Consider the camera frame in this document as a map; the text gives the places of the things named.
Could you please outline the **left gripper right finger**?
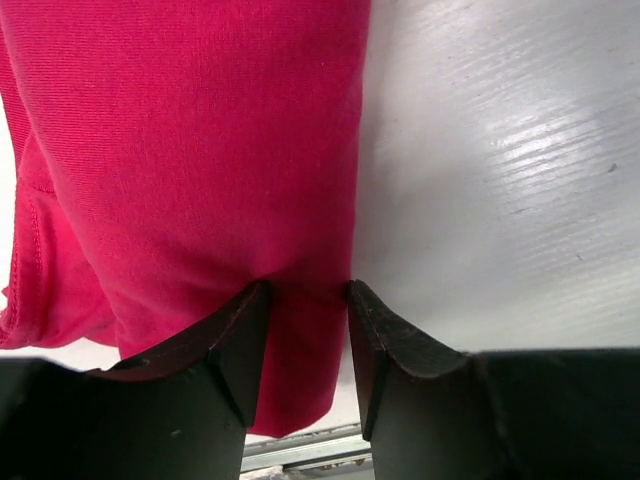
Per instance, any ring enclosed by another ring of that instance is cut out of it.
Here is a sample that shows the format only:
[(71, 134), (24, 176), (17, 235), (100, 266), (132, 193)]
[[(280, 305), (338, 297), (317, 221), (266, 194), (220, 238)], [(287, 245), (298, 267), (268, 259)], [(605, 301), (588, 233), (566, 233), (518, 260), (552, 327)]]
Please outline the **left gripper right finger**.
[(635, 348), (456, 351), (348, 287), (363, 438), (379, 479), (635, 479)]

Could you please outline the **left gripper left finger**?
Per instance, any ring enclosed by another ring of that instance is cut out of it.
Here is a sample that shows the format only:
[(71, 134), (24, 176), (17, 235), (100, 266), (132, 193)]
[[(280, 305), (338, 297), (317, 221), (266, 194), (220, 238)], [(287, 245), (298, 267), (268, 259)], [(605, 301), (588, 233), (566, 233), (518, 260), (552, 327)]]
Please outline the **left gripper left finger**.
[(254, 424), (271, 292), (248, 285), (214, 314), (109, 370), (1, 363), (5, 479), (235, 479)]

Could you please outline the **pink t shirt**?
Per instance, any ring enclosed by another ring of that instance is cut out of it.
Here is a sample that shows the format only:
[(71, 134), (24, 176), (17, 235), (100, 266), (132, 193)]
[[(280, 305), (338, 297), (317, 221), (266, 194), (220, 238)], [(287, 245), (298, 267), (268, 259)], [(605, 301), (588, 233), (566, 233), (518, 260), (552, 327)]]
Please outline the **pink t shirt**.
[(5, 1), (16, 154), (1, 345), (136, 355), (273, 287), (253, 432), (330, 409), (367, 1)]

